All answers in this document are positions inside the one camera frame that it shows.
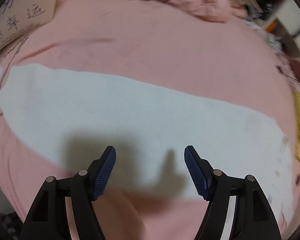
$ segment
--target pink bedsheet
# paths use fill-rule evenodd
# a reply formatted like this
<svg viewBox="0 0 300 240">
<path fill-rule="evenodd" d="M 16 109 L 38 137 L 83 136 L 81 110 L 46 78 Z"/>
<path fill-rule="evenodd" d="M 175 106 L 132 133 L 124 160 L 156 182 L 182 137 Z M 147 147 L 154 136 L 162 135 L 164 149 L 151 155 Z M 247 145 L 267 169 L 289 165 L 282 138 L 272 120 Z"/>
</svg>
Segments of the pink bedsheet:
<svg viewBox="0 0 300 240">
<path fill-rule="evenodd" d="M 121 75 L 250 107 L 275 118 L 294 150 L 293 101 L 275 68 L 279 62 L 238 18 L 204 22 L 152 0 L 57 0 L 54 19 L 31 33 L 12 65 L 32 62 Z M 22 220 L 50 175 L 59 179 L 69 172 L 23 145 L 0 110 L 0 187 Z M 295 206 L 300 185 L 293 189 Z M 185 240 L 194 239 L 207 203 L 108 189 L 94 205 L 108 240 Z M 286 227 L 282 218 L 281 231 Z"/>
</svg>

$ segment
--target orange object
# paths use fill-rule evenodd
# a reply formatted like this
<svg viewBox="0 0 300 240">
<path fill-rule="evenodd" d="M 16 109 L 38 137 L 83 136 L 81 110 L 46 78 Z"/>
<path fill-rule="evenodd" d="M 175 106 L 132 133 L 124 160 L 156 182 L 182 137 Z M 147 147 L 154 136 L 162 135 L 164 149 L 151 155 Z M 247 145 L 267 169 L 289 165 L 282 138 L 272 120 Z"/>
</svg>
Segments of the orange object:
<svg viewBox="0 0 300 240">
<path fill-rule="evenodd" d="M 267 28 L 266 32 L 271 33 L 276 27 L 278 23 L 276 21 L 272 22 Z"/>
</svg>

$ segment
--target bed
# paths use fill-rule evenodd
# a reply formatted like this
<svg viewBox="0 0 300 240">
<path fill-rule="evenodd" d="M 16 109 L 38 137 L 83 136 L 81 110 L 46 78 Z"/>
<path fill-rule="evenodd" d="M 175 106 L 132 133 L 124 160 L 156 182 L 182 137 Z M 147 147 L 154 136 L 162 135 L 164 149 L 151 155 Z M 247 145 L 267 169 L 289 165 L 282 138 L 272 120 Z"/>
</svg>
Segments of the bed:
<svg viewBox="0 0 300 240">
<path fill-rule="evenodd" d="M 281 63 L 239 18 L 205 22 L 155 0 L 57 0 L 53 20 L 29 34 L 11 65 L 33 62 L 50 69 L 128 77 L 249 107 L 275 119 L 294 152 L 293 100 L 276 68 Z M 291 165 L 293 203 L 287 204 L 295 209 L 300 170 L 295 159 Z M 0 110 L 0 188 L 21 220 L 50 175 L 59 179 L 71 172 L 23 144 Z M 118 189 L 106 190 L 94 205 L 107 239 L 193 239 L 207 206 L 199 200 Z M 290 221 L 282 216 L 278 223 L 283 233 Z"/>
</svg>

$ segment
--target white towel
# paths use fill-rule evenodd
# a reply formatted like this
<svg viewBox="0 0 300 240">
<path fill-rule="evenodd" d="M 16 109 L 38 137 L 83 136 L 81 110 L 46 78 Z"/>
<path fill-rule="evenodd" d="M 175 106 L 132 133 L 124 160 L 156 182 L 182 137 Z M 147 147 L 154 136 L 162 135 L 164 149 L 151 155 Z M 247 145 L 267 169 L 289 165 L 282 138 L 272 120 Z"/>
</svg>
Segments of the white towel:
<svg viewBox="0 0 300 240">
<path fill-rule="evenodd" d="M 200 197 L 183 157 L 193 145 L 229 176 L 253 174 L 277 220 L 293 213 L 284 134 L 274 119 L 247 107 L 120 76 L 29 64 L 11 69 L 0 108 L 23 143 L 73 172 L 114 146 L 113 187 Z"/>
</svg>

